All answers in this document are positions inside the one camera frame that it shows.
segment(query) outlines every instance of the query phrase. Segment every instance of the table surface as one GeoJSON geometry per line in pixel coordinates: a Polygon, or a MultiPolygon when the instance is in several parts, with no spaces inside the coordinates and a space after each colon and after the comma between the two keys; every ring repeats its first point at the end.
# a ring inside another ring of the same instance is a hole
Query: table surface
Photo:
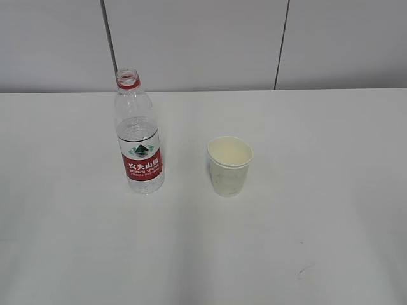
{"type": "Polygon", "coordinates": [[[0,95],[0,304],[407,304],[407,90],[151,93],[131,193],[114,93],[0,95]],[[245,139],[240,195],[206,143],[245,139]]]}

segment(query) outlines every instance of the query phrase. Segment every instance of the water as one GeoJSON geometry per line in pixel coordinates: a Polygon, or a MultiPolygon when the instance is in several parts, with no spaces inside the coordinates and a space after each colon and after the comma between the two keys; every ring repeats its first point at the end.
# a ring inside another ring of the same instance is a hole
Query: water
{"type": "MultiPolygon", "coordinates": [[[[150,139],[157,132],[156,122],[147,117],[134,117],[125,119],[117,126],[117,135],[120,139],[128,142],[143,141],[150,139]]],[[[130,188],[141,194],[149,194],[156,191],[164,182],[164,167],[161,173],[148,181],[135,181],[127,177],[130,188]]]]}

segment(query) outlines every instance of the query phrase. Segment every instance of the white wall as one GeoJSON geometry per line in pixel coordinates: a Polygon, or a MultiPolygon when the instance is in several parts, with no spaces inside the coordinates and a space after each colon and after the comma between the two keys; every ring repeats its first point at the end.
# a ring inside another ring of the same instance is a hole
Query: white wall
{"type": "Polygon", "coordinates": [[[406,0],[291,0],[277,89],[407,87],[406,0]]]}
{"type": "MultiPolygon", "coordinates": [[[[105,0],[148,90],[272,89],[287,0],[105,0]]],[[[291,0],[277,89],[407,87],[406,0],[291,0]]],[[[0,92],[115,90],[99,1],[0,0],[0,92]]]]}
{"type": "Polygon", "coordinates": [[[287,0],[105,0],[119,67],[147,90],[272,89],[287,0]]]}
{"type": "Polygon", "coordinates": [[[1,0],[0,92],[113,90],[98,1],[1,0]]]}

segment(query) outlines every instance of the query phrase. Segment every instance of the bottle cap opening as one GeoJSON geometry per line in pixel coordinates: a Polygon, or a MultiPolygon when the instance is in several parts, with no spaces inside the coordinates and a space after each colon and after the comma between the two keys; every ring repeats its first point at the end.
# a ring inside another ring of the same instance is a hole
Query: bottle cap opening
{"type": "Polygon", "coordinates": [[[134,69],[120,69],[116,74],[117,86],[121,89],[134,89],[140,86],[139,74],[134,69]]]}

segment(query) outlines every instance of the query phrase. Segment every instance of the white paper cup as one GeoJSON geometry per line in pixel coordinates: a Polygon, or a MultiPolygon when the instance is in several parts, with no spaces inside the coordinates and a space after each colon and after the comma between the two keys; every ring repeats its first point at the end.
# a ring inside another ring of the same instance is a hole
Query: white paper cup
{"type": "Polygon", "coordinates": [[[219,137],[208,143],[210,176],[215,192],[222,197],[240,193],[253,150],[242,139],[219,137]]]}

